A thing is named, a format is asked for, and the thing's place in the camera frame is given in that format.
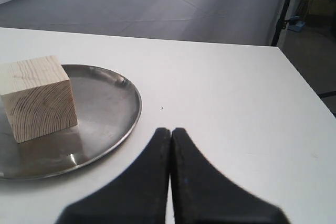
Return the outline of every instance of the wood grain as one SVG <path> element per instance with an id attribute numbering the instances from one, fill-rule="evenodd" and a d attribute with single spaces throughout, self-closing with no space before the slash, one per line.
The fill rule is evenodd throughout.
<path id="1" fill-rule="evenodd" d="M 17 143 L 77 124 L 70 79 L 55 56 L 0 65 L 0 80 Z"/>

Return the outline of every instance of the white table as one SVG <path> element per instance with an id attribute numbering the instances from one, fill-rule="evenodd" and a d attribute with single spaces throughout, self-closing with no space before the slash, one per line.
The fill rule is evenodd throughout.
<path id="1" fill-rule="evenodd" d="M 216 168 L 293 224 L 336 223 L 336 120 L 278 48 L 0 28 L 0 63 L 46 55 L 126 76 L 142 115 L 121 148 L 88 167 L 0 181 L 0 223 L 53 223 L 129 166 L 159 126 L 186 128 Z"/>

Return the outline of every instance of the gray backdrop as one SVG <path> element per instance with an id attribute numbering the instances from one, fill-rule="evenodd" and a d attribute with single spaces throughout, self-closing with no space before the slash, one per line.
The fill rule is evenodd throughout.
<path id="1" fill-rule="evenodd" d="M 284 0 L 0 0 L 0 26 L 269 45 Z"/>

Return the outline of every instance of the metal plate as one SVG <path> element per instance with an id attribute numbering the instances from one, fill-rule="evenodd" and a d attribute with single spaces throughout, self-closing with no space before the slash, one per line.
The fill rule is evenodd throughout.
<path id="1" fill-rule="evenodd" d="M 17 144 L 0 102 L 0 179 L 36 179 L 78 169 L 116 148 L 135 127 L 141 98 L 125 77 L 107 69 L 63 65 L 78 125 Z"/>

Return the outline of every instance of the wooden block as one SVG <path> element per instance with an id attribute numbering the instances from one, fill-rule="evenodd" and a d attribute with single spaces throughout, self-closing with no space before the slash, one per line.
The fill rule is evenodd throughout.
<path id="1" fill-rule="evenodd" d="M 70 79 L 55 56 L 0 65 L 0 80 L 17 143 L 77 124 Z"/>

